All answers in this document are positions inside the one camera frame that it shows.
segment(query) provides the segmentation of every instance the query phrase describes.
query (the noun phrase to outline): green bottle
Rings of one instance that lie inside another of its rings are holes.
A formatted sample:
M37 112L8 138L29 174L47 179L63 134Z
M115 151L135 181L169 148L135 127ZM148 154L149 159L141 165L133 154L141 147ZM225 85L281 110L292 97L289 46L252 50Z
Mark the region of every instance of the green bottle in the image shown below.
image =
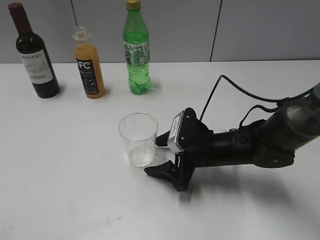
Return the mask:
M128 15L123 29L129 87L133 94L146 94L151 88L149 75L149 31L140 13L140 0L126 0Z

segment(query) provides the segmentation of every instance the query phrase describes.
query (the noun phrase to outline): bottle label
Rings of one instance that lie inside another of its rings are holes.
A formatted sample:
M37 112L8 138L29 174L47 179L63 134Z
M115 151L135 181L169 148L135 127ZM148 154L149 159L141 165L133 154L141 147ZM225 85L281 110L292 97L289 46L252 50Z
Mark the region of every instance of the bottle label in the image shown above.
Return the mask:
M43 49L30 54L19 53L19 55L33 84L45 84L53 79Z
M138 44L124 42L126 63L133 66L142 66L150 62L149 41Z
M79 60L76 58L76 63L78 64L84 91L87 94L98 94L99 88L92 59Z

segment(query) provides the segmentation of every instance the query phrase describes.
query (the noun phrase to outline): black label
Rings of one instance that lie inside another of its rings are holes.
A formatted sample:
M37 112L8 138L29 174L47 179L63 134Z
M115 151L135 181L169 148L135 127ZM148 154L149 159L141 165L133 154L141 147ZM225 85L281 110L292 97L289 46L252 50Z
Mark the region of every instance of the black label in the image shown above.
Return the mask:
M98 94L99 88L92 60L76 59L76 62L80 71L84 91L87 94Z

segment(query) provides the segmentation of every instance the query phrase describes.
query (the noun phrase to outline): clear plastic cap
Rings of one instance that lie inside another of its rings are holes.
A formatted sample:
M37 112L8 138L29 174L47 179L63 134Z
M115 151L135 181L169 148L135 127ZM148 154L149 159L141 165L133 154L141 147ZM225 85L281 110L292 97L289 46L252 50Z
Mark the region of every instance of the clear plastic cap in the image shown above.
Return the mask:
M85 26L77 26L72 34L72 38L76 41L85 41L91 37L91 32Z

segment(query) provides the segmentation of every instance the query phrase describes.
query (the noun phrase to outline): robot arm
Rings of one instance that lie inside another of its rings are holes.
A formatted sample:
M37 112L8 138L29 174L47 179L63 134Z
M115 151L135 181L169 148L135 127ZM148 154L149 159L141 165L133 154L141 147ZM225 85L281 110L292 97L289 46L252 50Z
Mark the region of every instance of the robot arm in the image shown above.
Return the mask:
M197 119L195 111L187 108L173 119L170 131L156 139L157 146L168 146L175 153L174 164L168 161L147 167L145 172L172 182L177 191L186 191L195 168L290 166L295 150L320 136L320 84L308 96L295 97L278 106L268 120L222 133L209 130Z

